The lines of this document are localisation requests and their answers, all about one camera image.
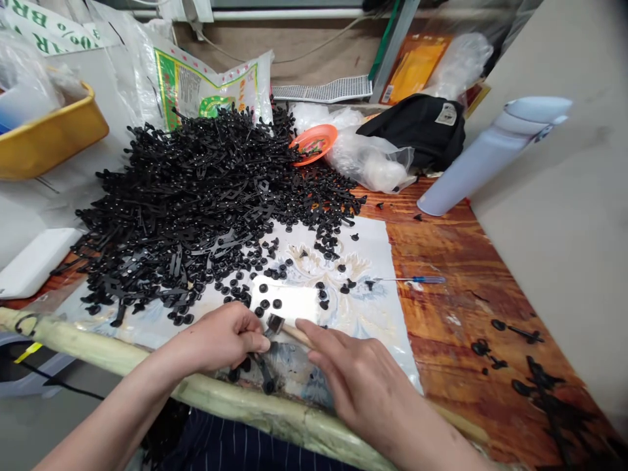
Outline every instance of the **black cable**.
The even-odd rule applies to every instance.
[[[4,356],[9,358],[12,362],[17,360],[17,358],[12,356],[12,355],[4,355]],[[90,392],[90,391],[85,391],[84,389],[75,388],[74,386],[70,386],[69,384],[64,383],[60,379],[56,379],[54,376],[51,376],[48,373],[44,373],[43,371],[38,370],[36,367],[34,367],[32,365],[29,365],[28,363],[26,363],[24,361],[22,361],[20,363],[17,363],[17,364],[22,365],[27,370],[29,370],[29,371],[31,371],[31,372],[33,372],[35,374],[38,374],[40,376],[43,376],[44,378],[50,380],[51,384],[53,384],[54,386],[61,386],[61,387],[65,388],[65,389],[67,389],[68,391],[72,391],[73,393],[83,394],[84,396],[89,396],[89,397],[94,398],[94,399],[105,400],[104,397],[99,396],[98,394],[95,394],[95,393]]]

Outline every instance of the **wooden table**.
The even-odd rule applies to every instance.
[[[595,435],[617,438],[543,324],[542,313],[534,312],[467,204],[458,204],[441,218],[423,215],[422,222],[413,218],[420,213],[417,198],[430,185],[430,180],[422,180],[396,196],[361,188],[354,191],[358,196],[368,195],[361,216],[386,221],[397,276],[447,278],[446,285],[427,285],[423,292],[397,284],[426,396],[483,427],[491,437],[488,452],[494,460],[558,465],[557,448],[544,431],[549,428],[547,417],[511,386],[513,379],[529,383],[526,355],[531,355],[547,373],[567,381],[557,387],[556,397],[597,417],[589,425]],[[375,206],[379,202],[384,203],[382,209]],[[23,308],[71,281],[51,277],[32,299],[5,305]],[[529,332],[539,330],[545,343],[529,345],[514,332],[499,332],[491,326],[492,319]],[[478,338],[486,339],[492,354],[506,360],[509,367],[493,370],[488,358],[477,356],[470,346]],[[489,375],[482,374],[483,368],[489,369]],[[572,454],[581,460],[584,451],[568,432],[565,436],[576,444]],[[601,439],[593,435],[587,439],[596,448],[606,449]]]

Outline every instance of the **metal grate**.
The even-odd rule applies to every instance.
[[[368,75],[344,77],[327,85],[283,85],[273,87],[275,99],[314,101],[315,103],[335,103],[353,98],[369,97],[373,93],[373,84]]]

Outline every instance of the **screwdriver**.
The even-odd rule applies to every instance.
[[[373,281],[414,281],[415,283],[430,283],[438,285],[445,283],[445,277],[412,277],[412,278],[373,278]]]

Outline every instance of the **blue screwdriver handle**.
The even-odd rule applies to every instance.
[[[433,285],[438,285],[440,283],[445,283],[444,277],[412,277],[412,281],[415,283],[431,283]]]

